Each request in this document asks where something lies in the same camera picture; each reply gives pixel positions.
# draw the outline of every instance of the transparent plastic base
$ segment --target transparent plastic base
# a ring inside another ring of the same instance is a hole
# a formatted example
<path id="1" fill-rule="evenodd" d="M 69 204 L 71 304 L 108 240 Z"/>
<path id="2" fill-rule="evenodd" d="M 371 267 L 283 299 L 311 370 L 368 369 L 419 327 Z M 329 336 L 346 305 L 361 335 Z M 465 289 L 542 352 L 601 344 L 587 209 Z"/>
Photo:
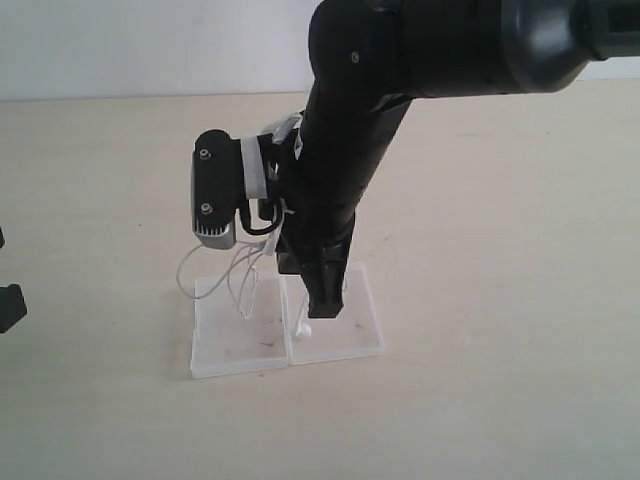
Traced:
<path id="1" fill-rule="evenodd" d="M 384 353 L 382 330 L 364 264 L 347 270 L 344 308 L 335 320 L 309 319 L 300 277 L 282 277 L 283 313 L 291 365 L 369 357 Z"/>
<path id="2" fill-rule="evenodd" d="M 206 293 L 217 278 L 198 279 L 196 296 Z M 232 282 L 235 292 L 239 281 Z M 289 366 L 284 342 L 280 279 L 260 273 L 253 313 L 245 319 L 226 285 L 196 300 L 191 374 L 193 378 L 256 372 Z"/>

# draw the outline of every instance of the white wall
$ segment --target white wall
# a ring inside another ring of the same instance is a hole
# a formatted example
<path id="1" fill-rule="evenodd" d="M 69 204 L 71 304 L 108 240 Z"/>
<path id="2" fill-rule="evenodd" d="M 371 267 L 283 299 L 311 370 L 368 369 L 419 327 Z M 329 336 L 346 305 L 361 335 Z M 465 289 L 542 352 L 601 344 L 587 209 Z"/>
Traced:
<path id="1" fill-rule="evenodd" d="M 320 0 L 0 0 L 0 100 L 307 90 Z M 640 60 L 585 78 L 640 77 Z"/>

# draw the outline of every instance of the black cable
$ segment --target black cable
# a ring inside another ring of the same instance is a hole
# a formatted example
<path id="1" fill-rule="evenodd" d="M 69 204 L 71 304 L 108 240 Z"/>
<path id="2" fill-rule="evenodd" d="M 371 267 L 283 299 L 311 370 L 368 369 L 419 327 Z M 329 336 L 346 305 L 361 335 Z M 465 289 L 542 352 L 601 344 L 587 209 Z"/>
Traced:
<path id="1" fill-rule="evenodd" d="M 262 235 L 268 235 L 280 226 L 284 218 L 284 210 L 282 209 L 282 202 L 279 200 L 275 203 L 274 208 L 276 210 L 276 218 L 271 225 L 260 230 L 254 230 L 251 228 L 251 207 L 249 206 L 249 200 L 245 200 L 240 204 L 240 222 L 242 228 L 249 235 L 254 237 L 260 237 Z"/>

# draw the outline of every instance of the screw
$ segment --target screw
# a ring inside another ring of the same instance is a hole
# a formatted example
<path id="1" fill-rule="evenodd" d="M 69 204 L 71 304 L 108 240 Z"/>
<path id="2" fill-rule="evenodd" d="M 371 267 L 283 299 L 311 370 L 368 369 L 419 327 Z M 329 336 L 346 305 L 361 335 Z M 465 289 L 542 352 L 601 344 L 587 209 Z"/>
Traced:
<path id="1" fill-rule="evenodd" d="M 209 203 L 203 203 L 200 206 L 200 211 L 203 215 L 211 215 L 213 213 L 213 207 Z"/>

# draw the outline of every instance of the table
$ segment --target table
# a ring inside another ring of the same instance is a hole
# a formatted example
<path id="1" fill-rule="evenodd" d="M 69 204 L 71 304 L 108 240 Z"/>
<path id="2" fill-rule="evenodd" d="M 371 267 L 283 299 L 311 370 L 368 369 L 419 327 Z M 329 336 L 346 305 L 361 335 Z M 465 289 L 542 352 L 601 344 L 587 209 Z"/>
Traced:
<path id="1" fill-rule="evenodd" d="M 388 354 L 190 379 L 193 142 L 305 98 L 0 104 L 2 477 L 639 478 L 640 81 L 414 104 L 352 252 Z"/>

